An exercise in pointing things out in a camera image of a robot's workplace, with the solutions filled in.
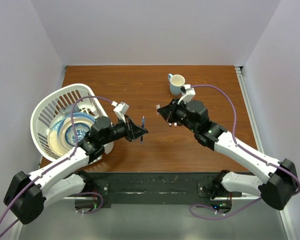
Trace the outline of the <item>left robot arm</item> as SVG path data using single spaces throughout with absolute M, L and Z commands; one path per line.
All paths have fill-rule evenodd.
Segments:
M 148 133 L 129 116 L 113 125 L 106 116 L 98 117 L 91 130 L 65 157 L 42 169 L 16 173 L 3 199 L 4 204 L 26 225 L 34 221 L 52 203 L 69 195 L 89 196 L 94 184 L 76 170 L 87 166 L 105 152 L 105 145 L 125 138 L 131 142 Z

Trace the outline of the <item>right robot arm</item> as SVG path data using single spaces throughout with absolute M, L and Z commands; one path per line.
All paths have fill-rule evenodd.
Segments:
M 295 164 L 267 156 L 233 137 L 226 128 L 211 121 L 201 101 L 188 103 L 173 99 L 157 112 L 168 123 L 179 123 L 193 132 L 204 147 L 221 153 L 248 169 L 252 175 L 223 170 L 213 180 L 213 192 L 220 197 L 228 192 L 242 192 L 260 197 L 276 210 L 283 210 L 298 190 Z

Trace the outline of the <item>small grey clip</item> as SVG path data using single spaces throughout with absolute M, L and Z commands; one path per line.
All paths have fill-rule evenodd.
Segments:
M 159 104 L 156 105 L 156 110 L 158 110 L 161 106 Z

